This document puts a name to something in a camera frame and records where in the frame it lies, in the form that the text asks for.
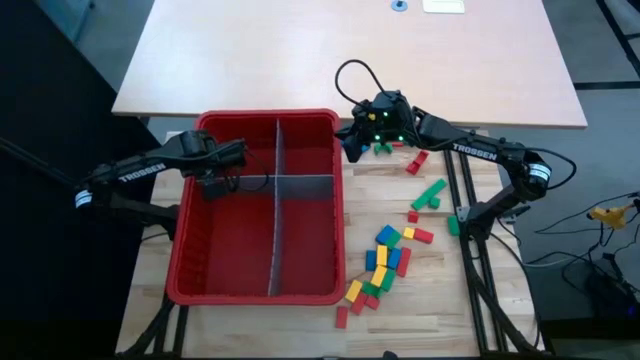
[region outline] cable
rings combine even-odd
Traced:
[[[147,240],[155,239],[155,238],[157,238],[157,237],[164,236],[164,235],[167,235],[167,234],[168,234],[168,233],[165,231],[165,232],[162,232],[162,233],[149,235],[149,236],[147,236],[147,237],[143,237],[143,238],[140,240],[140,242],[145,242],[145,241],[147,241]]]
[[[513,258],[516,260],[518,265],[520,265],[520,268],[522,269],[522,273],[524,274],[524,278],[527,281],[527,286],[529,287],[529,289],[531,289],[531,280],[529,279],[529,274],[527,273],[527,269],[525,269],[524,267],[524,263],[518,257],[518,254],[516,254],[516,252],[513,251],[513,249],[509,245],[507,245],[507,243],[504,242],[504,240],[499,238],[496,234],[491,233],[491,236],[494,239],[498,240],[498,242],[500,242],[507,249],[507,251],[509,251],[509,253],[511,254],[511,256],[513,256]],[[537,348],[538,344],[540,343],[540,315],[536,310],[536,304],[533,302],[533,299],[531,299],[531,303],[533,304],[533,316],[536,319],[536,340],[535,340],[535,343],[533,344],[533,347]]]
[[[15,159],[22,161],[32,169],[38,170],[49,178],[57,181],[58,183],[73,189],[75,180],[56,169],[46,161],[31,154],[20,146],[12,143],[11,141],[0,137],[0,148],[3,148],[9,155]]]
[[[249,150],[249,148],[245,148],[245,151],[247,152],[247,154],[249,156],[251,156],[252,158],[254,158],[258,164],[260,164],[260,166],[262,166],[262,168],[264,169],[264,182],[262,183],[262,185],[258,186],[255,189],[245,189],[240,187],[240,185],[238,184],[238,188],[242,191],[248,191],[248,192],[256,192],[256,191],[260,191],[262,190],[265,186],[267,186],[267,184],[269,184],[269,170],[267,169],[267,166],[253,153]]]
[[[560,186],[566,184],[567,182],[569,182],[569,180],[571,180],[576,175],[576,172],[578,171],[578,166],[576,165],[576,163],[573,160],[571,160],[568,157],[566,157],[566,156],[564,156],[562,154],[559,154],[559,153],[557,153],[555,151],[551,151],[551,150],[547,150],[547,149],[543,149],[543,148],[530,148],[530,147],[527,147],[525,149],[529,150],[529,151],[538,151],[538,152],[542,152],[542,153],[547,153],[547,154],[553,155],[555,157],[558,157],[558,158],[564,160],[565,162],[569,163],[569,165],[571,165],[571,173],[569,174],[569,176],[567,176],[564,180],[560,181],[559,183],[557,183],[557,184],[555,184],[553,186],[547,186],[547,190],[557,189]]]
[[[544,232],[544,231],[546,231],[546,230],[549,230],[549,229],[551,229],[552,227],[554,227],[554,226],[556,226],[556,225],[558,225],[558,224],[560,224],[560,223],[562,223],[562,222],[564,222],[564,221],[566,221],[566,220],[569,220],[569,219],[572,219],[572,218],[574,218],[574,217],[576,217],[576,216],[579,216],[579,215],[581,215],[581,214],[584,214],[585,212],[587,212],[587,211],[591,210],[592,208],[594,208],[594,207],[596,207],[596,206],[598,206],[598,205],[600,205],[600,204],[602,204],[602,203],[605,203],[605,202],[607,202],[607,201],[612,201],[612,200],[620,199],[620,198],[623,198],[623,197],[634,197],[634,196],[640,196],[640,194],[639,194],[637,191],[634,191],[634,192],[630,192],[630,193],[627,193],[627,194],[618,195],[618,196],[614,196],[614,197],[612,197],[612,198],[608,198],[608,199],[604,199],[604,200],[598,201],[597,203],[595,203],[595,204],[593,204],[593,205],[591,205],[591,206],[587,207],[586,209],[584,209],[584,210],[582,210],[582,211],[580,211],[580,212],[577,212],[577,213],[575,213],[575,214],[573,214],[573,215],[569,215],[569,216],[567,216],[567,217],[564,217],[564,218],[562,218],[562,219],[560,219],[560,220],[556,221],[555,223],[553,223],[553,224],[551,224],[551,225],[549,225],[549,226],[547,226],[547,227],[545,227],[545,228],[535,230],[535,231],[534,231],[534,233],[536,233],[536,234],[541,234],[542,232]]]
[[[522,240],[520,240],[520,238],[517,237],[516,234],[514,234],[511,230],[507,229],[507,227],[504,226],[504,224],[502,223],[502,220],[500,218],[497,218],[497,220],[498,220],[498,224],[500,224],[500,226],[502,226],[504,231],[508,232],[509,235],[513,236],[516,239],[516,241],[518,243],[518,247],[522,246]]]
[[[638,224],[638,226],[636,226],[636,233],[635,235],[633,235],[633,240],[631,242],[629,242],[627,245],[624,245],[622,247],[617,248],[614,252],[613,252],[613,256],[616,256],[616,254],[621,251],[624,250],[626,248],[628,248],[629,246],[635,244],[638,241],[638,230],[640,230],[640,224]]]
[[[380,85],[380,81],[378,81],[378,78],[376,77],[376,74],[373,73],[373,70],[371,70],[369,65],[367,65],[362,60],[351,59],[351,60],[345,61],[344,63],[342,63],[342,65],[340,65],[340,67],[336,71],[336,75],[335,75],[335,78],[334,78],[334,82],[335,82],[335,85],[336,85],[336,90],[338,90],[338,92],[340,93],[340,95],[342,95],[343,98],[345,98],[346,100],[348,100],[349,102],[351,102],[351,103],[353,103],[355,105],[362,106],[363,108],[367,108],[368,107],[365,104],[363,104],[361,102],[358,102],[358,101],[355,101],[352,98],[350,98],[347,94],[344,93],[344,91],[342,91],[342,89],[340,88],[340,84],[338,83],[338,78],[340,77],[340,73],[342,72],[342,69],[344,69],[345,66],[347,66],[349,64],[352,64],[352,63],[356,63],[356,64],[360,64],[360,65],[364,66],[364,68],[367,69],[369,74],[371,74],[371,77],[373,78],[373,81],[375,81],[376,85],[378,85],[378,89],[380,89],[380,91],[383,94],[385,94],[385,96],[389,97],[389,95],[386,93],[386,90],[382,87],[382,85]]]

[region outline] red plastic bin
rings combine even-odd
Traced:
[[[342,298],[342,160],[333,136],[339,121],[325,109],[212,111],[200,116],[197,129],[208,130],[219,142],[244,138],[259,159],[246,156],[242,176],[264,175],[266,167],[271,181],[276,181],[280,129],[284,155],[277,181],[281,189],[287,183],[295,189],[278,205],[279,291],[268,293],[275,194],[238,191],[207,202],[200,185],[188,178],[167,279],[171,300],[180,305],[329,305]],[[314,178],[330,181],[323,189],[328,196],[309,191]]]

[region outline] bin divider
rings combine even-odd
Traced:
[[[276,120],[276,171],[274,176],[275,219],[273,222],[273,250],[271,253],[271,273],[269,274],[268,295],[276,296],[280,292],[280,261],[282,258],[282,205],[279,178],[284,174],[284,138],[280,129],[280,119]]]

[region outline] black metal frame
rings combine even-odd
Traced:
[[[640,12],[640,1],[638,0],[628,0],[628,2],[638,11]],[[631,63],[631,66],[636,72],[638,78],[640,78],[640,59],[638,59],[638,55],[636,55],[635,51],[631,47],[629,43],[630,40],[640,37],[640,34],[624,34],[620,25],[616,21],[615,17],[611,13],[611,10],[607,6],[605,0],[596,0],[596,4],[600,8],[602,15],[604,15],[605,20],[611,27],[611,31],[615,35],[618,43],[624,50],[627,59]],[[576,90],[624,90],[624,89],[640,89],[640,81],[611,81],[611,82],[578,82],[573,83],[573,87]]]

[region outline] green block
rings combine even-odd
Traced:
[[[389,235],[389,239],[387,239],[387,242],[385,243],[385,245],[389,249],[393,249],[396,246],[396,244],[398,243],[398,241],[400,241],[400,239],[402,239],[402,234],[400,234],[399,232],[393,230],[391,235]]]
[[[449,223],[449,233],[453,236],[460,235],[460,227],[458,226],[458,218],[455,215],[451,215],[447,218]]]
[[[422,195],[420,195],[420,197],[417,198],[416,201],[411,204],[411,206],[416,210],[422,209],[425,205],[427,205],[429,200],[431,200],[432,197],[436,196],[436,194],[444,189],[445,186],[447,186],[447,182],[444,181],[444,179],[436,181],[433,185],[431,185],[431,187],[429,187],[424,193],[422,193]]]
[[[393,285],[393,279],[395,278],[396,278],[395,270],[387,269],[387,274],[384,276],[384,279],[382,280],[382,285],[380,285],[380,288],[388,292],[389,290],[391,290],[391,285]]]
[[[440,207],[440,198],[439,197],[432,197],[431,200],[429,200],[429,207],[431,209],[437,209]]]
[[[373,147],[373,152],[376,155],[378,155],[380,150],[384,150],[384,151],[388,152],[389,154],[391,154],[393,152],[393,146],[391,145],[391,143],[386,143],[384,145],[381,145],[381,144],[378,143]]]

